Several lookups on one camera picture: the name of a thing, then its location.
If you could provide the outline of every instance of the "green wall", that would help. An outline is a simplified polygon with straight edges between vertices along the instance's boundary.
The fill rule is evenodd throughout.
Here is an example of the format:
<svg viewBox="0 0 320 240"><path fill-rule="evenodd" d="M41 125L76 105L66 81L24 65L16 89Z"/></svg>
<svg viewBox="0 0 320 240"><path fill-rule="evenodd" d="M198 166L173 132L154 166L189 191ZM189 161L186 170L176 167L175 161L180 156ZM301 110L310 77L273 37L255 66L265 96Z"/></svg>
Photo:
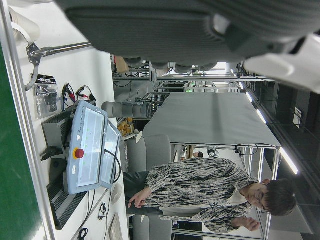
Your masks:
<svg viewBox="0 0 320 240"><path fill-rule="evenodd" d="M1 45L0 97L0 240L29 240L43 224Z"/></svg>

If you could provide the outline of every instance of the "red emergency stop button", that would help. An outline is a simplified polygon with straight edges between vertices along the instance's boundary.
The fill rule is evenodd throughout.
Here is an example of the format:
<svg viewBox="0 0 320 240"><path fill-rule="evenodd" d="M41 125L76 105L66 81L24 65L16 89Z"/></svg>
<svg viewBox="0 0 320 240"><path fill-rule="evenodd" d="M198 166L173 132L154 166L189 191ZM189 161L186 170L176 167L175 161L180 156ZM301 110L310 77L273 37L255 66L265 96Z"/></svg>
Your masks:
<svg viewBox="0 0 320 240"><path fill-rule="evenodd" d="M85 155L85 151L83 149L77 149L75 150L74 155L77 159L82 159Z"/></svg>

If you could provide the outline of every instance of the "touchscreen display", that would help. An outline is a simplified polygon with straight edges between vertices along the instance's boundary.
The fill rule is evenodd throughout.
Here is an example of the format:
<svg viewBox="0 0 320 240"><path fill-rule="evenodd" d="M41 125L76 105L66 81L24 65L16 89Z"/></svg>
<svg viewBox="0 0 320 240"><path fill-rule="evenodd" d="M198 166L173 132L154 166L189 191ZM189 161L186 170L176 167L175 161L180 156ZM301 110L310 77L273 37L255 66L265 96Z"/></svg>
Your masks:
<svg viewBox="0 0 320 240"><path fill-rule="evenodd" d="M108 123L107 131L106 131L106 141L104 148L109 152L116 155L117 147L118 147L118 139L119 133L116 132L111 125ZM112 184L111 177L113 173L113 164L115 161L115 157L106 152L103 157L103 169L101 170L100 178L102 181Z"/></svg>
<svg viewBox="0 0 320 240"><path fill-rule="evenodd" d="M81 149L84 150L84 156L78 159L80 162L77 187L97 184L99 182L104 126L104 115L89 108L85 109L81 140Z"/></svg>

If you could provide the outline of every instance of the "hand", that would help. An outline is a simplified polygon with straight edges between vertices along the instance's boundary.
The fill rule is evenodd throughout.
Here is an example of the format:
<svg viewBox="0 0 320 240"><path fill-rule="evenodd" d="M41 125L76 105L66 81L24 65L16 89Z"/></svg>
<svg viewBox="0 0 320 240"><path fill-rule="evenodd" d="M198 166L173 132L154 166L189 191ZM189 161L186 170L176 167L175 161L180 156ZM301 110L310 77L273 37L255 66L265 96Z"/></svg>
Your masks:
<svg viewBox="0 0 320 240"><path fill-rule="evenodd" d="M252 217L237 217L232 220L233 227L245 227L249 231L253 232L260 228L260 222Z"/></svg>
<svg viewBox="0 0 320 240"><path fill-rule="evenodd" d="M131 204L134 202L134 206L137 208L137 209L140 209L142 206L144 206L146 203L145 203L145 200L150 197L151 195L151 189L150 187L146 187L145 189L143 189L142 191L136 193L129 201L129 204L128 204L128 208L131 207Z"/></svg>

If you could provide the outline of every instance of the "computer mouse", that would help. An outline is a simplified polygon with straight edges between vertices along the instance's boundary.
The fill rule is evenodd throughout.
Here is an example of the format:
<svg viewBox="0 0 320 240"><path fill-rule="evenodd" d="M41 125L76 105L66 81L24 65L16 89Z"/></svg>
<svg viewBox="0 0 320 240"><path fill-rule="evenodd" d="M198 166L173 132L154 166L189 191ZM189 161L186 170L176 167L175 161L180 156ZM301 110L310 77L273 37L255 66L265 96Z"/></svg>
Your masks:
<svg viewBox="0 0 320 240"><path fill-rule="evenodd" d="M111 202L115 204L121 197L122 194L122 187L120 184L116 184L112 190L112 195L111 195Z"/></svg>

